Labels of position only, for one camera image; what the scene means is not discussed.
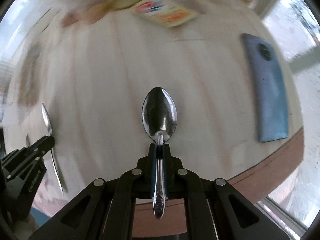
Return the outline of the cat print table mat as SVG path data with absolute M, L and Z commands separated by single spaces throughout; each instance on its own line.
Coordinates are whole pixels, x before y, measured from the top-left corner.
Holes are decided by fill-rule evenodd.
M 155 87 L 142 105 L 153 140 L 146 157 L 119 178 L 93 180 L 35 232 L 14 231 L 30 214 L 54 147 L 51 135 L 1 160 L 1 239 L 288 239 L 289 236 L 223 178 L 207 180 L 171 155 L 177 110 Z

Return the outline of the blue smartphone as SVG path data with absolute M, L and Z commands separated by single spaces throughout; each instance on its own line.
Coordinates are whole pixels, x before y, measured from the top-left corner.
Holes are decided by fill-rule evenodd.
M 255 89 L 258 140 L 285 139 L 289 136 L 289 106 L 276 51 L 266 40 L 251 34 L 243 33 L 241 41 Z

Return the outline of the small colourful packet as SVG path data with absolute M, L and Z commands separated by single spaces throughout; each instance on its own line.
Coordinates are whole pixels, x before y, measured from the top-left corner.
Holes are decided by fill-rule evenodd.
M 152 23 L 173 28 L 199 16 L 199 13 L 171 0 L 142 0 L 132 12 Z

